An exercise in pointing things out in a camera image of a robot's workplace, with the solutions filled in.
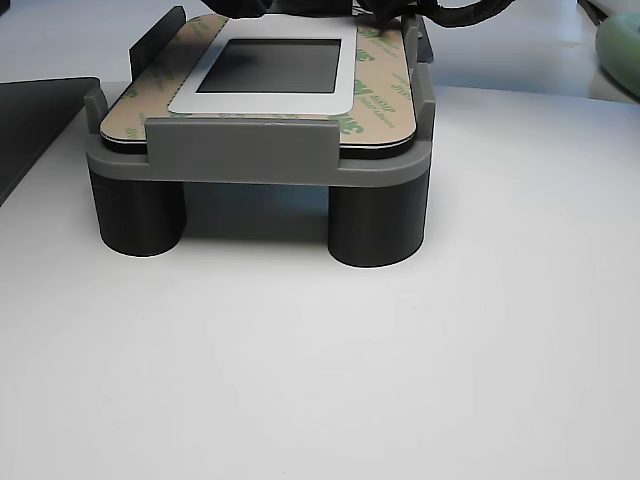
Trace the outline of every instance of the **white table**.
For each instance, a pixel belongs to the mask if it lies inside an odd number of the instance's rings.
[[[637,100],[601,71],[597,28],[576,0],[517,0],[497,17],[471,28],[427,27],[437,85]]]
[[[76,119],[0,209],[0,478],[639,478],[640,107],[437,96],[425,244],[374,270],[314,188],[110,251]]]

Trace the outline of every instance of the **plastic stand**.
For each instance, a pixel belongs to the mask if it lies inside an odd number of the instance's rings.
[[[0,83],[0,206],[98,85],[97,78]]]
[[[134,79],[184,23],[176,7],[131,49]],[[126,255],[171,249],[186,223],[182,182],[322,185],[337,260],[373,267],[409,257],[423,240],[435,115],[418,31],[415,17],[403,18],[417,130],[410,148],[391,158],[342,158],[337,121],[192,117],[148,118],[147,153],[117,153],[102,141],[108,107],[95,88],[85,97],[87,159],[102,239]]]

